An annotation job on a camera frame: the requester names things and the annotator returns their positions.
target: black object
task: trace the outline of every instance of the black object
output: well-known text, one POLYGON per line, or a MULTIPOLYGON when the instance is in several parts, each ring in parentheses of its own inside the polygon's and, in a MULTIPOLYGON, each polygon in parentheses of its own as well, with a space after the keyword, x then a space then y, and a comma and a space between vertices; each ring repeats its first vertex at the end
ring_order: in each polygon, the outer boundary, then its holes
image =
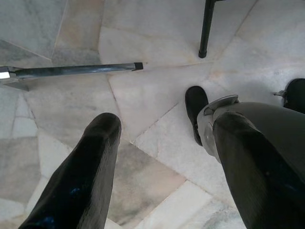
POLYGON ((202 142, 198 133, 197 116, 199 112, 208 104, 208 98, 203 88, 199 86, 193 86, 186 91, 185 106, 187 116, 192 123, 195 141, 200 146, 202 146, 202 142))
POLYGON ((304 161, 304 151, 286 154, 285 148, 278 151, 240 113, 226 112, 218 117, 213 135, 227 183, 246 227, 305 228, 305 169, 293 160, 298 157, 304 161))
POLYGON ((120 135, 117 116, 97 116, 19 229, 104 228, 120 135))
POLYGON ((305 114, 305 79, 294 79, 288 84, 284 107, 305 114))
POLYGON ((198 54, 200 58, 204 58, 207 55, 207 47, 210 36, 214 7, 217 1, 224 1, 224 0, 205 0, 201 42, 200 42, 200 49, 198 54))

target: metal pole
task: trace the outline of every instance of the metal pole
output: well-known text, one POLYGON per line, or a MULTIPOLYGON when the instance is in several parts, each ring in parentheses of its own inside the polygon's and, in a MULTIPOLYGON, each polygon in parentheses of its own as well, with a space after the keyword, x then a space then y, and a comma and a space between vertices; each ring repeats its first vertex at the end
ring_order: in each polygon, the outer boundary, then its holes
POLYGON ((29 69, 3 66, 0 67, 0 84, 27 91, 27 87, 21 84, 20 81, 51 76, 136 71, 141 69, 143 69, 143 63, 141 62, 29 69))

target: gray metal part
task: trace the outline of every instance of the gray metal part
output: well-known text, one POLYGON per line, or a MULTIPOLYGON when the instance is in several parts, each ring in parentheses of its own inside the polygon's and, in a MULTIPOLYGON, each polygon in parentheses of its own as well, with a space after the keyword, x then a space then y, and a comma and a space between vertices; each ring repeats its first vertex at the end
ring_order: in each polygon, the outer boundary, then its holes
POLYGON ((205 106, 197 116, 198 133, 200 135, 201 142, 207 153, 214 156, 220 163, 220 158, 217 153, 217 148, 213 135, 214 124, 214 112, 223 106, 228 106, 234 103, 238 103, 237 95, 229 95, 205 106))

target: stone floor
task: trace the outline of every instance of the stone floor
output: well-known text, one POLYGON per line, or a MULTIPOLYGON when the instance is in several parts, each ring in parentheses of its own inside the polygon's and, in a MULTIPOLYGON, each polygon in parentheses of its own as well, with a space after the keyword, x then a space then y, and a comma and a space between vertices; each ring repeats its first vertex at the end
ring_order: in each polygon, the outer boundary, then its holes
POLYGON ((0 228, 17 228, 98 114, 122 140, 107 229, 244 229, 222 167, 193 140, 183 96, 281 105, 305 71, 305 1, 216 4, 208 57, 197 49, 199 0, 6 1, 0 65, 144 62, 144 70, 28 81, 0 88, 0 228))

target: leg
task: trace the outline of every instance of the leg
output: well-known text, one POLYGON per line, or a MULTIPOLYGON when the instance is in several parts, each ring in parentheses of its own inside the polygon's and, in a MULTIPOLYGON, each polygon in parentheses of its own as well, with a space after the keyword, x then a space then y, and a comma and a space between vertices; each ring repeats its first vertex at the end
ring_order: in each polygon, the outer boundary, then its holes
POLYGON ((207 54, 207 46, 210 36, 210 29, 212 24, 215 2, 216 0, 205 0, 201 42, 200 42, 200 49, 198 54, 200 58, 206 57, 207 54))
POLYGON ((104 228, 120 135, 118 117, 97 116, 19 228, 104 228))
POLYGON ((291 161, 239 113, 219 116, 213 134, 228 186, 246 227, 305 228, 305 183, 291 161))
POLYGON ((199 112, 203 146, 222 164, 248 229, 304 228, 305 115, 236 99, 228 96, 199 112))

